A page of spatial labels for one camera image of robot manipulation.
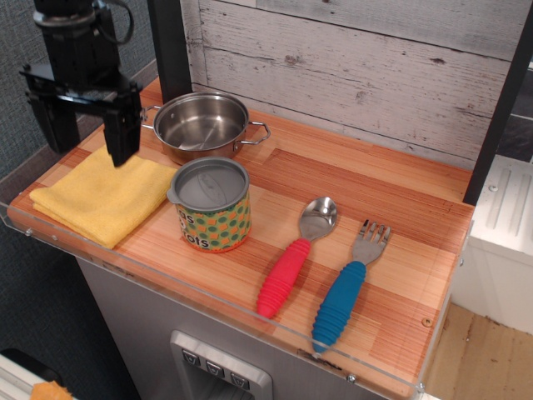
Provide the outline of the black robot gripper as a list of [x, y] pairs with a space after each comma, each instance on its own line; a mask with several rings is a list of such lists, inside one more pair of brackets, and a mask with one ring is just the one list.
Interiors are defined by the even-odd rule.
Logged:
[[27, 65], [28, 100], [38, 125], [55, 153], [79, 144], [76, 113], [104, 121], [107, 151], [115, 167], [140, 147], [141, 100], [138, 85], [120, 72], [118, 37], [112, 24], [40, 24], [47, 64]]

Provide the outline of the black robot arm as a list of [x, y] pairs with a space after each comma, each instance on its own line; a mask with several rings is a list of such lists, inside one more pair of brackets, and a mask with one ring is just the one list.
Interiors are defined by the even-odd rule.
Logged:
[[34, 22], [41, 29], [49, 62], [26, 65], [27, 98], [48, 145], [65, 153], [80, 141], [77, 115], [100, 117], [107, 151], [115, 166], [140, 147], [140, 87], [120, 71], [118, 38], [109, 1], [37, 1]]

